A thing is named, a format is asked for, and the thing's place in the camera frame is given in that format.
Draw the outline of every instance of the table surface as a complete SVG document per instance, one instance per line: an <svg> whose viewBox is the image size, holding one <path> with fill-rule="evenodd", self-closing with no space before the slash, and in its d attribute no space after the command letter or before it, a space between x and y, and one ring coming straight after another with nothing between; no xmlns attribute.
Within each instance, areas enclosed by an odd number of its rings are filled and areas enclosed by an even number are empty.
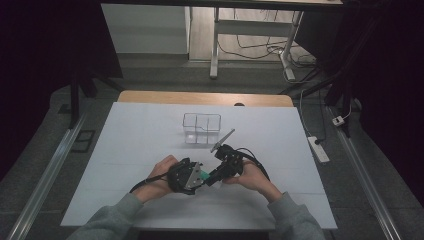
<svg viewBox="0 0 424 240"><path fill-rule="evenodd" d="M238 102L247 107L234 107ZM182 116L188 112L220 114L219 137L236 128L227 144L252 150L279 189L308 206L323 228L337 228L289 97L150 91L125 91L114 103L62 225L80 226L101 206L119 201L164 154L172 153L177 159L188 156L203 163L204 171L212 171L217 160L210 153L211 145L184 143ZM183 212L176 210L183 205ZM170 194L149 203L134 226L270 230L274 223L266 205L254 192L218 182L198 189L195 196Z"/></svg>

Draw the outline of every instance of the green component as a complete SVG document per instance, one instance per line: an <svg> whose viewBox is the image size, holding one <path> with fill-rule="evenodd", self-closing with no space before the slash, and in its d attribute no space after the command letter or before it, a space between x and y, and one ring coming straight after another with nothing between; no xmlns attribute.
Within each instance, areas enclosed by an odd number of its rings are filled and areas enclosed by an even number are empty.
<svg viewBox="0 0 424 240"><path fill-rule="evenodd" d="M208 174L207 172L202 171L202 172L200 173L200 178L201 178L202 180L206 180L206 179L208 179L208 178L209 178L209 174Z"/></svg>

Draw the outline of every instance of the wooden table edge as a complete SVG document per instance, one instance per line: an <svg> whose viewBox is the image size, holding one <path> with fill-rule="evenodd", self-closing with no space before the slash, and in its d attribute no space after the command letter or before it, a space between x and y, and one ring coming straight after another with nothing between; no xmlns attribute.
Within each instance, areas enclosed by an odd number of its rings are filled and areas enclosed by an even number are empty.
<svg viewBox="0 0 424 240"><path fill-rule="evenodd" d="M202 92L162 92L134 91L121 92L118 102L162 103L193 105L234 106L242 103L249 107L293 107L292 99L287 95L202 93Z"/></svg>

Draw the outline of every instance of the transparent container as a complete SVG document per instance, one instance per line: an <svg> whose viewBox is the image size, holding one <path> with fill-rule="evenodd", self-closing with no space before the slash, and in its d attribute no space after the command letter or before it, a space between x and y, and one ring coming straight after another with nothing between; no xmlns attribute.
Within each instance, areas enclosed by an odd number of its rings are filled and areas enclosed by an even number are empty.
<svg viewBox="0 0 424 240"><path fill-rule="evenodd" d="M185 113L183 128L186 143L215 144L219 140L221 115Z"/></svg>

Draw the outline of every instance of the gray sleeve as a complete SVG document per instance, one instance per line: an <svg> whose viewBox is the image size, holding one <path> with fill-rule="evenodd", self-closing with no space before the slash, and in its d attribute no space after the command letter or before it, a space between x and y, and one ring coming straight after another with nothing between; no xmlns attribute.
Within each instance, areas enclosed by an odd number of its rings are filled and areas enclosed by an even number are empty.
<svg viewBox="0 0 424 240"><path fill-rule="evenodd" d="M133 194L127 193L115 206L100 208L91 219L78 228L68 240L122 239L132 226L143 204Z"/></svg>
<svg viewBox="0 0 424 240"><path fill-rule="evenodd" d="M276 234L284 240L325 239L324 233L305 205L297 205L286 192L268 205L275 218Z"/></svg>

